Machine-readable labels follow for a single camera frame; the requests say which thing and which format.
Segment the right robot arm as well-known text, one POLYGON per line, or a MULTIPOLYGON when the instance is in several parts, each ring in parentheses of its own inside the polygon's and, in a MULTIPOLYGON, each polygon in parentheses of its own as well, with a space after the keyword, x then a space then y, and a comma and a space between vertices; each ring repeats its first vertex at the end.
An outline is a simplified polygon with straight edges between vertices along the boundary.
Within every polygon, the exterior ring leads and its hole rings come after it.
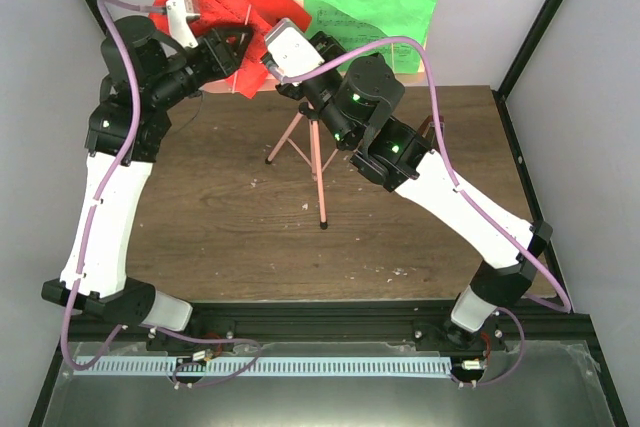
POLYGON ((533 262, 546 249, 551 226, 529 223, 463 178, 451 179, 435 126, 414 130, 393 117, 405 87, 382 54, 359 56, 339 73, 332 63, 345 52, 339 43, 322 32, 306 38, 293 25, 268 34, 266 48, 263 63, 284 79, 278 92, 324 123, 337 148, 351 152, 359 174, 430 212, 481 255, 442 327, 451 347, 471 347, 488 317, 531 287, 533 262))

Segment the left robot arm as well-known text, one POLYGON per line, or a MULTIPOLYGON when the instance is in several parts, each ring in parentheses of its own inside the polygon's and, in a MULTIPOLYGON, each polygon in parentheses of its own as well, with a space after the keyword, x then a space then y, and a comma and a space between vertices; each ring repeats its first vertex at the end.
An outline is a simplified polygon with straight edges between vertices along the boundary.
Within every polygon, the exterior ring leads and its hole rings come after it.
POLYGON ((69 259, 45 282, 44 300, 121 325, 169 330, 181 350, 196 349, 203 324, 192 305, 129 277, 126 258, 143 188, 171 127, 168 111, 210 82, 239 70, 252 40, 247 25, 222 24, 179 42, 145 16, 114 23, 120 38, 101 43, 108 69, 88 121, 87 181, 69 259))

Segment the reddish-brown wooden metronome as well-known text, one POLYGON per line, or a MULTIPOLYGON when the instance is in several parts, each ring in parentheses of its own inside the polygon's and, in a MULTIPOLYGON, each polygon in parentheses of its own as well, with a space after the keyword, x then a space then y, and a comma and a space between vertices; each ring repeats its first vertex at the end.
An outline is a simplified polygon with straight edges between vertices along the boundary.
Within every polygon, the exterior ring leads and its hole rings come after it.
POLYGON ((417 133, 424 139, 424 145, 430 149, 440 150, 436 136, 434 118, 431 115, 422 122, 417 133))

